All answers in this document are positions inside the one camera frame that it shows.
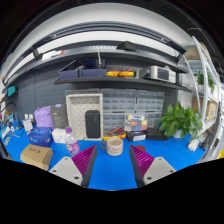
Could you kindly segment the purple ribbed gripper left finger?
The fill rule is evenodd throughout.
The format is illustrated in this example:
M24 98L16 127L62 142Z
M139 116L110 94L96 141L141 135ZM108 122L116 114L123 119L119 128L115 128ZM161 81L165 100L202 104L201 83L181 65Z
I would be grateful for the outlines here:
M49 172L78 186L87 188L97 156L97 146L93 145L73 157L63 157Z

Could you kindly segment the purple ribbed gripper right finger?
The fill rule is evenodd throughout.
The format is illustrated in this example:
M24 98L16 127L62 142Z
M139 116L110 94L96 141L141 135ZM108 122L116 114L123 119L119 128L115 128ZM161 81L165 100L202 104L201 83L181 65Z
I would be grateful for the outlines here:
M129 156L138 188L175 172L175 169L163 157L153 157L136 146L130 146Z

